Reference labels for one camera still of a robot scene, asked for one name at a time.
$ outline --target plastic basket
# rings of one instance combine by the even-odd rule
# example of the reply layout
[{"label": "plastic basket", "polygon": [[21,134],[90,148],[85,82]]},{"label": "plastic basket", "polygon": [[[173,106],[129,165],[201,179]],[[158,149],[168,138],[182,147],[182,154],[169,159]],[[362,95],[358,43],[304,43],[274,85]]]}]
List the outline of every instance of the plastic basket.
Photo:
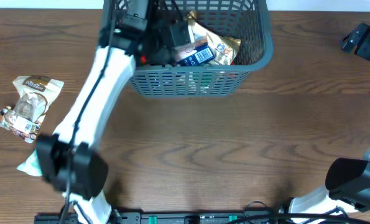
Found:
[{"label": "plastic basket", "polygon": [[[168,9],[174,11],[171,0]],[[266,0],[176,0],[183,15],[197,11],[197,21],[218,35],[241,39],[235,65],[197,67],[137,67],[132,87],[151,98],[225,96],[234,92],[249,72],[261,69],[272,58],[273,45]],[[120,8],[127,5],[121,0]]]}]

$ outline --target wooden table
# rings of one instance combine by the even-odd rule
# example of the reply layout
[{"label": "wooden table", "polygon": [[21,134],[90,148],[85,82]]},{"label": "wooden table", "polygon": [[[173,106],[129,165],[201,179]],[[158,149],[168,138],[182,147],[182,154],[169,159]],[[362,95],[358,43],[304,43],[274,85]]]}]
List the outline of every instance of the wooden table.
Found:
[{"label": "wooden table", "polygon": [[[100,17],[0,10],[0,109],[18,100],[19,75],[63,80],[42,127],[51,133],[88,76]],[[226,98],[150,100],[128,86],[101,146],[108,201],[145,211],[275,206],[323,185],[336,158],[362,158],[370,63],[339,45],[359,22],[370,24],[370,13],[271,12],[273,59]],[[16,170],[33,150],[0,128],[0,223],[32,223],[63,205],[51,186]]]}]

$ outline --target white backdrop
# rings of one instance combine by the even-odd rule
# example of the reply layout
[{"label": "white backdrop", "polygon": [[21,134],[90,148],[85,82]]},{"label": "white backdrop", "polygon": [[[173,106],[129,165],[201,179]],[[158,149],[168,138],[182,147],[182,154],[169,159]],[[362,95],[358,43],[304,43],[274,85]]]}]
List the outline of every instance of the white backdrop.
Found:
[{"label": "white backdrop", "polygon": [[[273,11],[370,12],[370,0],[266,0]],[[103,0],[0,0],[0,8],[101,9]]]}]

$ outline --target food packaging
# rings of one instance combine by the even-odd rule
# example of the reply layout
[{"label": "food packaging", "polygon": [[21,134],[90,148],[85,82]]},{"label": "food packaging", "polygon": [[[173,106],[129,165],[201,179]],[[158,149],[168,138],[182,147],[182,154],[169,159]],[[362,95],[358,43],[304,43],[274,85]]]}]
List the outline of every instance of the food packaging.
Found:
[{"label": "food packaging", "polygon": [[177,48],[175,59],[182,66],[197,66],[213,60],[214,55],[208,46],[207,39],[203,37],[195,43]]},{"label": "food packaging", "polygon": [[0,110],[0,127],[32,143],[64,82],[40,76],[20,76],[13,84],[20,98],[13,109],[7,106]]},{"label": "food packaging", "polygon": [[193,34],[195,41],[200,38],[207,38],[208,45],[210,49],[213,49],[215,56],[208,63],[211,65],[231,65],[239,52],[241,40],[232,37],[221,37],[197,23],[196,18],[195,11],[190,11],[187,15],[189,33],[190,35]]}]

